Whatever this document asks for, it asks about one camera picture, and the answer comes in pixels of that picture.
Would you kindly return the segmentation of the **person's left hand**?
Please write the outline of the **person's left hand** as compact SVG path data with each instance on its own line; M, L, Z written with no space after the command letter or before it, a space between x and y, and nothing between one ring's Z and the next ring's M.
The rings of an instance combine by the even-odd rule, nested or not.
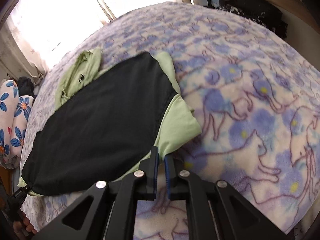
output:
M13 223L13 229L20 240L26 240L24 231L28 233L32 232L33 234L37 234L37 230L34 228L33 224L31 224L30 219L26 216L26 214L23 211L22 216L22 221L15 221Z

